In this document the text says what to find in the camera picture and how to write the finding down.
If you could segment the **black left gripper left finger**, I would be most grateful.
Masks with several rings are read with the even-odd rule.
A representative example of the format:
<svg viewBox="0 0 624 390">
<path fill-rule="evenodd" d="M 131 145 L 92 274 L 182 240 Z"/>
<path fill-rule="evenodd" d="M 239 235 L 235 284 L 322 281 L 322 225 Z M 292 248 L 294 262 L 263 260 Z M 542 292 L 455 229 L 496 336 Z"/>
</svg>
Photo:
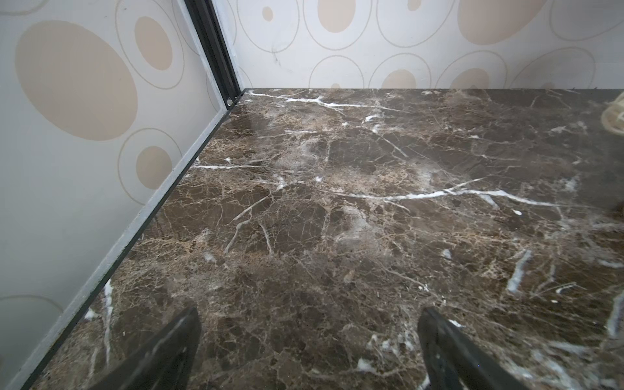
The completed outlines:
<svg viewBox="0 0 624 390">
<path fill-rule="evenodd" d="M 198 310 L 182 310 L 92 388 L 186 389 L 202 332 Z"/>
</svg>

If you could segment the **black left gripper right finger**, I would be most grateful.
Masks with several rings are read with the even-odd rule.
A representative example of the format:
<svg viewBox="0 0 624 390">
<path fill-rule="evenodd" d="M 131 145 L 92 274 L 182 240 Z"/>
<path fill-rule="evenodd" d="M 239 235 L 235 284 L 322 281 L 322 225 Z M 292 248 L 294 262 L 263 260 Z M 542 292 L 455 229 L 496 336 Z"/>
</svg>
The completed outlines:
<svg viewBox="0 0 624 390">
<path fill-rule="evenodd" d="M 433 307 L 422 310 L 418 336 L 429 380 L 426 389 L 526 388 Z"/>
</svg>

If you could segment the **black corner frame post left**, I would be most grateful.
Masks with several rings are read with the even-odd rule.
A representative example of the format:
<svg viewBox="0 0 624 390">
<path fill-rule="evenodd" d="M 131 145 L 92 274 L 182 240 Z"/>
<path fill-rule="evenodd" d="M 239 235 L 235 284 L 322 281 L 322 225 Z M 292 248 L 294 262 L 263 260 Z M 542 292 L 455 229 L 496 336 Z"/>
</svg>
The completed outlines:
<svg viewBox="0 0 624 390">
<path fill-rule="evenodd" d="M 240 100 L 243 89 L 233 66 L 217 9 L 211 0 L 186 0 L 203 54 L 211 67 L 225 107 L 230 111 Z"/>
</svg>

